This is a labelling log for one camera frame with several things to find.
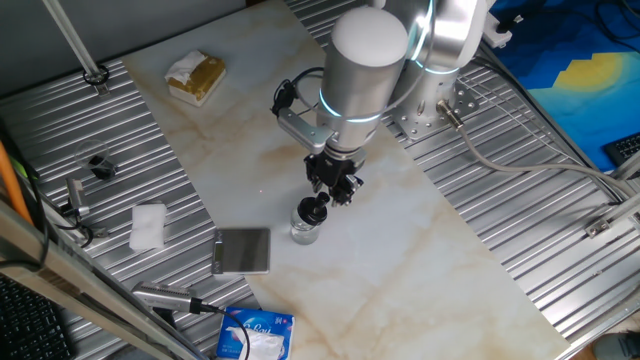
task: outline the white marble surface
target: white marble surface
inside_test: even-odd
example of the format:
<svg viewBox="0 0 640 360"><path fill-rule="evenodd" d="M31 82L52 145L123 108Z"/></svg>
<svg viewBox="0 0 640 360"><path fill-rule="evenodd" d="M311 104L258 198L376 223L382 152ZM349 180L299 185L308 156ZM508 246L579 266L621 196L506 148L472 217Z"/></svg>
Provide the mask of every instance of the white marble surface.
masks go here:
<svg viewBox="0 0 640 360"><path fill-rule="evenodd" d="M225 60L201 108L163 75L193 49ZM348 208L316 243L289 237L312 194L307 154L269 112L284 78L324 53L279 0L125 57L124 64L214 222L272 230L271 273L248 276L266 310L296 316L293 359L553 359L568 343L381 127Z"/></svg>

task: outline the orange cable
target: orange cable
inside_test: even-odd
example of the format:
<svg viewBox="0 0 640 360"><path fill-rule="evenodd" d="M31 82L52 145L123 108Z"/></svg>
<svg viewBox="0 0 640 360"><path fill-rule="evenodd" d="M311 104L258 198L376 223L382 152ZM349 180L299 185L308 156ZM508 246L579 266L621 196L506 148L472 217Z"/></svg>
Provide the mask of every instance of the orange cable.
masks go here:
<svg viewBox="0 0 640 360"><path fill-rule="evenodd" d="M24 197L22 197L22 190L20 190L20 184L18 183L18 178L16 177L16 173L13 170L13 166L11 165L11 160L9 159L9 155L2 145L0 141L0 175L4 179L4 185L7 187L7 192L9 193L9 198L11 199L11 204L13 205L13 209L20 215L22 218L27 220L29 224L33 225L33 220L31 220L31 215L29 215L29 210L27 210L27 204L24 202Z"/></svg>

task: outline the black keyboard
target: black keyboard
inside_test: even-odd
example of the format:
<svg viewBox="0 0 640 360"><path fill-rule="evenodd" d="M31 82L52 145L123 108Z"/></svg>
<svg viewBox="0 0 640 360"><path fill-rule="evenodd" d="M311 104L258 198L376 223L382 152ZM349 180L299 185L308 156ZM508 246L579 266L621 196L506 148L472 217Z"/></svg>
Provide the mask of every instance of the black keyboard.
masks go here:
<svg viewBox="0 0 640 360"><path fill-rule="evenodd" d="M72 359L65 330L55 304L0 275L0 359Z"/></svg>
<svg viewBox="0 0 640 360"><path fill-rule="evenodd" d="M611 162L618 167L640 150L640 133L614 141L602 147ZM640 171L630 179L640 176Z"/></svg>

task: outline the blue fabric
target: blue fabric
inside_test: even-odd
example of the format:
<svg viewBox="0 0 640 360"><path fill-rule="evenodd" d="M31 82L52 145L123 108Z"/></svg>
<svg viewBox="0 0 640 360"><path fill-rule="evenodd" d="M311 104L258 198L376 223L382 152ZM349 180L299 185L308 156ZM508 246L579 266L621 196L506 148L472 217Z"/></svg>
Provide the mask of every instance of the blue fabric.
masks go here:
<svg viewBox="0 0 640 360"><path fill-rule="evenodd" d="M511 19L539 3L499 0L492 13L500 20ZM640 8L640 1L629 3ZM549 0L545 9L570 9L595 19L595 4L596 1ZM615 5L603 5L601 14L619 36L638 32ZM628 11L626 14L640 28L640 19ZM512 40L505 48L495 49L495 54L601 170L614 169L602 146L640 132L640 56L572 14L525 17L512 32ZM640 48L640 37L623 41ZM594 53L625 53L624 68L615 84L595 92L553 88L560 72L573 60L589 60Z"/></svg>

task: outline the small glass bottle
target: small glass bottle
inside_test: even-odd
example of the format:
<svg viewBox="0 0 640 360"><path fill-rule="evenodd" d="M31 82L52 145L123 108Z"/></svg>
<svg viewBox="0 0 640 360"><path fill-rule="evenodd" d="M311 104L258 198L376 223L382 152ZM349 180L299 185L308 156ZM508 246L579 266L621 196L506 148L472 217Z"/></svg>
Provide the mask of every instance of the small glass bottle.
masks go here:
<svg viewBox="0 0 640 360"><path fill-rule="evenodd" d="M291 214L291 237L300 245L309 245L318 239L320 225L327 219L326 204L329 195L321 192L317 197L307 197L300 201Z"/></svg>

